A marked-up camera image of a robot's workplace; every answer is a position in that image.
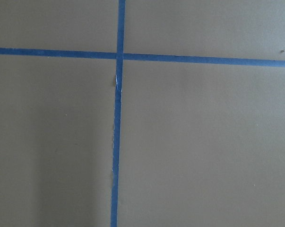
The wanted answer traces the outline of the brown paper table cover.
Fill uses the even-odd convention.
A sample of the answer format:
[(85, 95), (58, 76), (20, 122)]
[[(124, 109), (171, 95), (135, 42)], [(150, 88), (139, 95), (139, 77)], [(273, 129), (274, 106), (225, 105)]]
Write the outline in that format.
[(0, 227), (285, 227), (285, 0), (0, 0)]

